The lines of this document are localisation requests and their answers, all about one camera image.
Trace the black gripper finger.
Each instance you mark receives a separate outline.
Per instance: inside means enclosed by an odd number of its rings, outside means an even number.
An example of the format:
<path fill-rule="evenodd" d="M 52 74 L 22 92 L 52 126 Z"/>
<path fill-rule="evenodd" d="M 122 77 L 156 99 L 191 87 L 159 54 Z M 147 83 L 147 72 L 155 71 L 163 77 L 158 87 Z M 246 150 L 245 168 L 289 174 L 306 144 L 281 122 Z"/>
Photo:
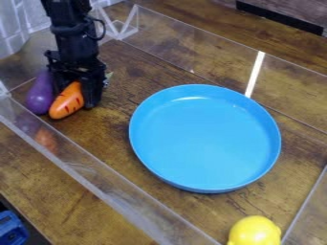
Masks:
<path fill-rule="evenodd" d="M 84 107 L 94 108 L 102 101 L 104 89 L 104 76 L 84 77 L 82 80 L 82 95 Z"/>
<path fill-rule="evenodd" d="M 52 71 L 52 88 L 54 88 L 54 95 L 58 96 L 68 85 L 74 82 L 75 76 L 70 72 L 58 72 Z"/>

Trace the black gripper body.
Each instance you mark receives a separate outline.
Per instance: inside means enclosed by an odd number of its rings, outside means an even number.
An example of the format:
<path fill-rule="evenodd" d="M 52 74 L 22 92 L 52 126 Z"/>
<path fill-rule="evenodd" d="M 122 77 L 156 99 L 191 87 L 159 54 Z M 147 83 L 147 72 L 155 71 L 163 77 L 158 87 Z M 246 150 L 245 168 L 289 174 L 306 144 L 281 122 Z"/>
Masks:
<path fill-rule="evenodd" d="M 44 52 L 44 56 L 48 61 L 48 70 L 63 78 L 106 80 L 106 64 L 98 58 L 91 57 L 80 62 L 68 62 L 62 60 L 58 51 L 51 50 Z"/>

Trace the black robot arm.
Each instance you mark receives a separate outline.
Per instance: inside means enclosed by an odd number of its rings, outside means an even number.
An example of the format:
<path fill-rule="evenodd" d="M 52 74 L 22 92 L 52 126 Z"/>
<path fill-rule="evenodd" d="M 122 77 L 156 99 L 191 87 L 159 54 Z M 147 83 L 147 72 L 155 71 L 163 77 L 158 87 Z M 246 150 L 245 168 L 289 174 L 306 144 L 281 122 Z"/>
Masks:
<path fill-rule="evenodd" d="M 90 0 L 42 0 L 50 17 L 50 30 L 56 40 L 56 51 L 47 50 L 47 68 L 55 77 L 55 92 L 60 93 L 76 80 L 82 83 L 84 106 L 94 108 L 102 101 L 106 64 L 99 60 L 96 22 L 103 20 L 90 15 Z"/>

